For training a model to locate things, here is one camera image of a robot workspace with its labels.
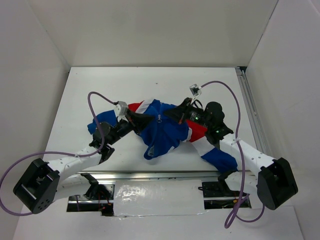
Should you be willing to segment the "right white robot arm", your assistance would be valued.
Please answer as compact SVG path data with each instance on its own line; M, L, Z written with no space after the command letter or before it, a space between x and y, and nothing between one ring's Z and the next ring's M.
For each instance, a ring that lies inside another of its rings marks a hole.
M223 196L243 188L244 193L257 194L265 207L275 210L298 193L289 162L268 156L239 139L225 125L225 114L218 102L209 102L202 109L186 98L163 113L180 125L188 124L191 144L222 174L218 190Z

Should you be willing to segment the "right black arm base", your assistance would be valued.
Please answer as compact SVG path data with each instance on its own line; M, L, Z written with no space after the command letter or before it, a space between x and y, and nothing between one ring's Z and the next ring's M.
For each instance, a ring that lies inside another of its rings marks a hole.
M203 181L198 190L204 198L204 209L232 209L239 198L239 191L230 190L226 178L234 171L228 171L217 177L215 181Z

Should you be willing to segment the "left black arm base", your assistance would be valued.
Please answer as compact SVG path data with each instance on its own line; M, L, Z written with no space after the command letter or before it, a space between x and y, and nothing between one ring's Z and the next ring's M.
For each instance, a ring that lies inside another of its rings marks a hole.
M66 211L99 212L102 216L114 216L114 184L101 184L89 173L81 173L89 182L89 188L83 195L74 195L68 198Z

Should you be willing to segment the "red white blue jacket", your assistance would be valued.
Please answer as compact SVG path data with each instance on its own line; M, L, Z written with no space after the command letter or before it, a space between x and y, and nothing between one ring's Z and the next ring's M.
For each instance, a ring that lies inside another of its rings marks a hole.
M212 115L212 127L203 127L191 121L178 124L164 115L164 111L176 107L157 99L130 103L128 109L138 113L154 116L154 120L139 134L147 149L146 160L163 156L177 148L181 142L190 142L199 156L213 165L220 173L237 171L236 159L219 149L219 143L233 131L223 122L225 114L217 102L209 102L205 109Z

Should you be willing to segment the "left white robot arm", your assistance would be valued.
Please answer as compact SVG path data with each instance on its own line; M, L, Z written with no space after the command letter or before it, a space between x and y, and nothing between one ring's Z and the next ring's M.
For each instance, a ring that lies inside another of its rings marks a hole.
M56 160L35 159L14 186L13 193L32 214L39 214L53 202L72 195L94 199L99 193L99 183L82 170L104 163L114 153L114 143L130 132L141 133L153 120L152 115L127 109L115 126L97 122L92 142L86 148Z

